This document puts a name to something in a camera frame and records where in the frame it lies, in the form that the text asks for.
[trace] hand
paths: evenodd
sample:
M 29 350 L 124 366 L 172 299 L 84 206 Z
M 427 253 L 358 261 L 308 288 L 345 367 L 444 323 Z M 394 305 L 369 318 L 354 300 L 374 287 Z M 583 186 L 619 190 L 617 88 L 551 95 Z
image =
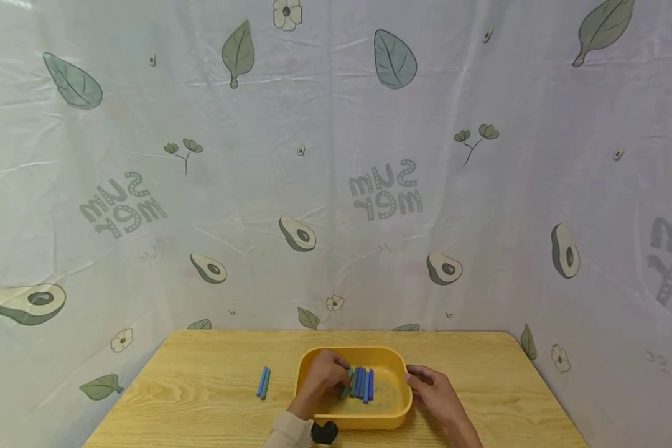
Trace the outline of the hand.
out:
M 331 350 L 321 350 L 311 362 L 311 367 L 304 378 L 304 386 L 307 384 L 323 391 L 327 388 L 343 383 L 349 387 L 348 369 L 349 364 L 341 355 Z
M 457 393 L 443 373 L 425 366 L 408 366 L 406 382 L 427 410 L 439 421 L 448 438 L 458 448 L 483 448 Z
M 350 386 L 349 368 L 349 364 L 338 353 L 321 350 L 311 362 L 306 378 L 301 383 L 288 411 L 302 420 L 311 418 L 314 405 L 323 392 L 338 384 L 343 384 L 344 387 Z

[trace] wood grain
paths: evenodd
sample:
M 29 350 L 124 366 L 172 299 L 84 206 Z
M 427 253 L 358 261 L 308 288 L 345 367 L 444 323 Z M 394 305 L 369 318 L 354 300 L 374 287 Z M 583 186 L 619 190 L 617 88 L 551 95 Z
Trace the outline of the wood grain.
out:
M 586 448 L 516 340 L 499 332 L 182 330 L 172 334 L 86 448 L 261 447 L 293 398 L 308 349 L 387 345 L 448 375 L 485 448 Z M 256 397 L 269 366 L 266 401 Z M 342 432 L 335 447 L 448 447 L 414 405 L 394 431 Z

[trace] blue stick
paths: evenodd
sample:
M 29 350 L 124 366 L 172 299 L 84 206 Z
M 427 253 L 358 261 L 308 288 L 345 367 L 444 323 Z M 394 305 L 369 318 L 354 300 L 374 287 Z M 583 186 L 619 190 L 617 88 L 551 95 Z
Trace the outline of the blue stick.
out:
M 371 382 L 371 372 L 366 371 L 366 381 L 363 382 L 363 404 L 368 404 L 368 385 Z
M 357 399 L 363 399 L 363 392 L 361 392 L 361 389 L 363 388 L 363 369 L 358 368 L 358 377 L 356 377 L 356 398 Z
M 266 379 L 266 371 L 268 368 L 264 366 L 264 369 L 261 371 L 261 380 L 259 381 L 259 388 L 256 390 L 256 396 L 261 396 L 261 392 L 264 391 L 264 380 Z
M 266 400 L 266 390 L 269 388 L 269 377 L 271 376 L 271 369 L 266 369 L 266 377 L 264 379 L 264 390 L 261 391 L 261 400 Z
M 373 369 L 368 374 L 368 400 L 373 401 Z

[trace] sleeve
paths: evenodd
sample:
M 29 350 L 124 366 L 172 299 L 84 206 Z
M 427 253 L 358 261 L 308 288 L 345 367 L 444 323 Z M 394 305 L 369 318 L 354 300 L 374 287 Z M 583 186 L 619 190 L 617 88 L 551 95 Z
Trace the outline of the sleeve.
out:
M 310 448 L 313 420 L 304 421 L 291 412 L 283 411 L 271 425 L 271 435 L 264 448 Z

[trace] black clip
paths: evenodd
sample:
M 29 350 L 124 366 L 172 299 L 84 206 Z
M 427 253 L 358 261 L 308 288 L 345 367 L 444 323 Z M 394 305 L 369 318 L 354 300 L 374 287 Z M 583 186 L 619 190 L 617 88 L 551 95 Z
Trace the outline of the black clip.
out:
M 316 423 L 311 427 L 311 438 L 316 444 L 331 445 L 337 435 L 338 426 L 331 420 L 328 420 L 323 427 Z

